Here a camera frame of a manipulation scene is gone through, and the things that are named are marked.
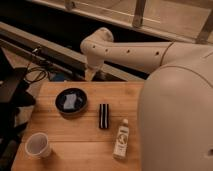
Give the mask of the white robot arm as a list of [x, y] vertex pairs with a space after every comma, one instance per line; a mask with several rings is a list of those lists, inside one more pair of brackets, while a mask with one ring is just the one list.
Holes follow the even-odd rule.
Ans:
[[88, 76], [106, 61], [148, 74], [138, 101], [142, 171], [213, 171], [213, 45], [83, 39]]

